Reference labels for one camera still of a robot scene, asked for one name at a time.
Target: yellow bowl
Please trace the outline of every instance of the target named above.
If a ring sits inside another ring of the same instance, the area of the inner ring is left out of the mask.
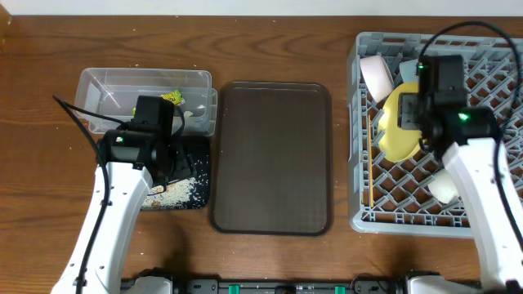
[[[378,132],[385,131],[379,141],[379,149],[385,152],[385,159],[398,163],[413,157],[419,151],[420,131],[406,131],[398,127],[398,104],[401,93],[417,93],[418,84],[407,82],[399,85],[387,98],[383,110],[385,113],[378,122]]]

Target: plastic basket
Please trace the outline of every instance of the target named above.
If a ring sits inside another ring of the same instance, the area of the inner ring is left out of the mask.
[[[360,58],[381,55],[392,73],[395,86],[402,83],[399,63],[417,59],[431,35],[409,33],[360,33],[347,58],[347,107],[351,124],[349,168],[349,217],[351,227],[365,233],[409,234],[470,238],[467,215],[461,201],[443,204],[432,197],[427,185],[441,165],[432,154],[419,152],[400,163],[390,163],[378,148],[382,133],[377,133],[382,115],[367,94],[360,72]],[[514,39],[519,52],[523,40]],[[463,56],[465,87],[469,105],[490,106],[499,121],[510,105],[516,76],[512,51],[501,38],[441,36],[428,55]],[[367,117],[371,116],[370,130]],[[513,114],[505,135],[509,167],[518,194],[523,194],[523,107]],[[374,205],[366,201],[369,193],[369,152],[367,136],[372,133]]]

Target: transparent bin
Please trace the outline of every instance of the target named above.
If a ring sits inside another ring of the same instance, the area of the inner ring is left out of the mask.
[[[217,93],[211,88],[211,74],[204,70],[181,69],[85,69],[80,77],[74,105],[124,122],[131,120],[138,96],[160,96],[180,91],[186,102],[184,134],[210,136],[214,133]],[[116,122],[75,112],[89,121],[89,131],[103,134],[118,126]],[[175,118],[172,131],[181,125]]]
[[[381,55],[391,71],[395,87],[401,84],[399,64],[418,58],[431,35],[415,33],[360,33],[346,60],[347,96],[351,124],[348,161],[349,220],[362,233],[408,234],[470,238],[471,229],[460,200],[437,201],[428,190],[433,175],[442,166],[432,154],[419,152],[403,162],[390,163],[379,150],[378,121],[382,103],[370,96],[360,70],[360,59]],[[513,39],[518,51],[523,40]],[[492,108],[499,121],[505,119],[512,96],[516,66],[511,49],[501,38],[440,36],[427,49],[431,56],[459,54],[464,60],[468,104]],[[523,196],[523,105],[516,108],[503,138],[516,191]],[[368,146],[368,137],[372,140]],[[372,148],[372,166],[369,161]],[[373,171],[370,187],[369,170]],[[374,204],[369,203],[373,189]]]

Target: green led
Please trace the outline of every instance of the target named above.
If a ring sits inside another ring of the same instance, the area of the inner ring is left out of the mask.
[[[470,115],[464,113],[459,113],[458,116],[462,122],[466,122],[471,117]]]

